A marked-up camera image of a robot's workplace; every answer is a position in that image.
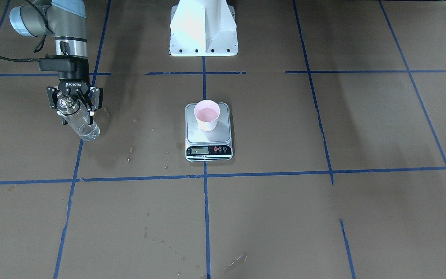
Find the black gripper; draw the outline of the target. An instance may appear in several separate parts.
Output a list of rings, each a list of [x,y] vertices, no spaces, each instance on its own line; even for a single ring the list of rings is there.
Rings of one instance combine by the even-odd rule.
[[[60,83],[69,87],[76,94],[79,88],[79,100],[85,105],[90,117],[102,108],[104,89],[101,87],[90,87],[89,60],[75,55],[46,55],[39,59],[39,70],[56,71]],[[62,125],[68,125],[67,117],[63,115],[69,109],[69,101],[62,97],[57,87],[47,87],[46,93],[50,107],[55,109],[62,119]]]

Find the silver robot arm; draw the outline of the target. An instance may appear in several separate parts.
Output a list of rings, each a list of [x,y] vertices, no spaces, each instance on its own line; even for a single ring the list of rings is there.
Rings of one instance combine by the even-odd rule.
[[[57,87],[47,89],[50,106],[57,109],[57,94],[63,93],[79,102],[86,110],[85,123],[91,125],[102,106],[103,90],[90,84],[84,2],[36,0],[11,9],[9,19],[18,34],[55,39],[55,55],[39,59],[39,70],[56,72],[60,80]]]

